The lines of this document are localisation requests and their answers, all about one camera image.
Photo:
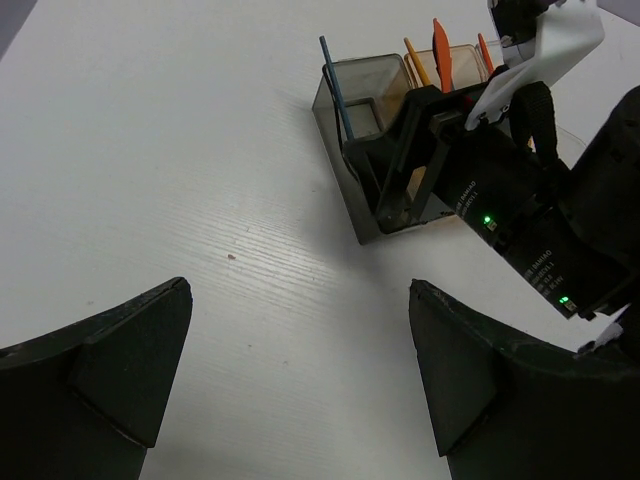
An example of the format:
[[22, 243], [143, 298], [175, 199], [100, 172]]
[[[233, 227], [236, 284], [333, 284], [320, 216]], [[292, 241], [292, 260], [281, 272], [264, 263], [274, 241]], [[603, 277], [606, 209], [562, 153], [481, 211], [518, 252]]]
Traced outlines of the orange plastic knife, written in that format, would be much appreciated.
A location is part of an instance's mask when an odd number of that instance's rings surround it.
[[430, 78], [408, 37], [404, 38], [404, 44], [421, 84], [423, 86], [429, 86], [431, 84]]

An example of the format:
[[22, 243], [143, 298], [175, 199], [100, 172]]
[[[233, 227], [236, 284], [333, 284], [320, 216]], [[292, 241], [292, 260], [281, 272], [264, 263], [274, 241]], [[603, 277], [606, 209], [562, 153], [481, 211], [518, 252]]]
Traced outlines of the red plastic fork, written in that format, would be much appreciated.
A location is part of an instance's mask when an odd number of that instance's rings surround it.
[[483, 61], [485, 63], [487, 72], [489, 75], [492, 75], [495, 71], [495, 67], [488, 49], [487, 42], [481, 33], [477, 34], [477, 39], [478, 39], [478, 46], [480, 48], [480, 52], [481, 52]]

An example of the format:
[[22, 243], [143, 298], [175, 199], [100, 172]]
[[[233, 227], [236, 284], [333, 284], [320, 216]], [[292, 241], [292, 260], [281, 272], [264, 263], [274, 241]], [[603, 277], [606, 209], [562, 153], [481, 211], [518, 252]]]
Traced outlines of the red plastic knife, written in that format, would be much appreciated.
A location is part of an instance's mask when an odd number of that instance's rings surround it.
[[437, 18], [433, 19], [432, 46], [441, 90], [449, 93], [453, 90], [451, 49], [446, 31]]

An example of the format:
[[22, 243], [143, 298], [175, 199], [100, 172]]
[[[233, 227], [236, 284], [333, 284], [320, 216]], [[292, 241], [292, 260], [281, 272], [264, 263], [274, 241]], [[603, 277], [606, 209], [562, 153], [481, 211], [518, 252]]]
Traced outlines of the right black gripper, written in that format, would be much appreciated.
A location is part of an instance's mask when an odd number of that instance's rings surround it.
[[516, 235], [539, 210], [545, 156], [529, 148], [528, 129], [513, 139], [500, 122], [465, 127], [486, 88], [411, 90], [386, 130], [343, 145], [376, 234], [455, 215], [479, 235]]

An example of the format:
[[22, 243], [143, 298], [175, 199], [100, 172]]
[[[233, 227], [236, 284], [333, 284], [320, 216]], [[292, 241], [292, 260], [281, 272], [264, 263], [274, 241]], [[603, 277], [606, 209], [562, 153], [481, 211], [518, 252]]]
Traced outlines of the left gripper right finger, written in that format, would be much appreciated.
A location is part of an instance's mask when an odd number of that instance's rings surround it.
[[635, 479], [639, 309], [578, 352], [541, 341], [433, 284], [409, 319], [436, 446], [455, 479]]

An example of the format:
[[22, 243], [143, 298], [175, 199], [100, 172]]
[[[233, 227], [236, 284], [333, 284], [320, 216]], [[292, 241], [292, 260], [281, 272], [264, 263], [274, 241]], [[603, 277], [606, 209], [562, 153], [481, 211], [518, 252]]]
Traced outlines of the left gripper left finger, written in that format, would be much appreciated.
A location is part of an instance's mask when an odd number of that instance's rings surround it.
[[4, 479], [137, 479], [155, 447], [193, 309], [173, 278], [1, 351]]

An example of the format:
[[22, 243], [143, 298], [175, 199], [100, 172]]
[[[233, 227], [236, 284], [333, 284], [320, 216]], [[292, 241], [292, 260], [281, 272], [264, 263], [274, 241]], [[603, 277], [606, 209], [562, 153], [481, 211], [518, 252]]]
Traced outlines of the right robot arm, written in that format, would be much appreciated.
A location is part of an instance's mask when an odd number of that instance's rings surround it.
[[562, 316], [612, 315], [639, 355], [639, 92], [632, 89], [573, 166], [558, 149], [553, 97], [519, 88], [495, 121], [465, 126], [487, 90], [408, 91], [381, 133], [345, 160], [383, 233], [440, 200]]

